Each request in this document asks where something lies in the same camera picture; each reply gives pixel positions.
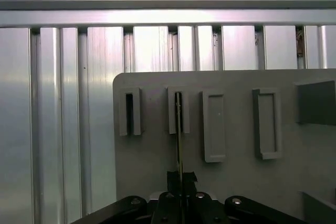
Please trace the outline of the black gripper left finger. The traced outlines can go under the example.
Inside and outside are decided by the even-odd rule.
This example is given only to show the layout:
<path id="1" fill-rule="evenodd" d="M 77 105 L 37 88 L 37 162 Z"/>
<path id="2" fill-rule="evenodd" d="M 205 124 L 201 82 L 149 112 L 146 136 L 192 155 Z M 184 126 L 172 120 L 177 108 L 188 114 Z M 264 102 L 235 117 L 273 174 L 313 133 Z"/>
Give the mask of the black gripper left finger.
<path id="1" fill-rule="evenodd" d="M 180 223 L 180 189 L 179 173 L 167 172 L 167 191 L 157 199 L 127 196 L 74 223 Z"/>

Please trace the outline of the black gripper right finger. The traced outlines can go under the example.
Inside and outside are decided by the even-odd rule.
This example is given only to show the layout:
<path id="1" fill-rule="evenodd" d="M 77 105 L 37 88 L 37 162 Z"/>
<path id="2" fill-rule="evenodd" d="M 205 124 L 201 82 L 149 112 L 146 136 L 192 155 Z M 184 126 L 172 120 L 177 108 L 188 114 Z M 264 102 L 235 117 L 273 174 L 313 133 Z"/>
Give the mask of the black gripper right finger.
<path id="1" fill-rule="evenodd" d="M 224 203 L 198 191 L 194 172 L 183 174 L 183 198 L 187 202 L 187 223 L 304 223 L 296 217 L 252 199 L 233 195 Z"/>

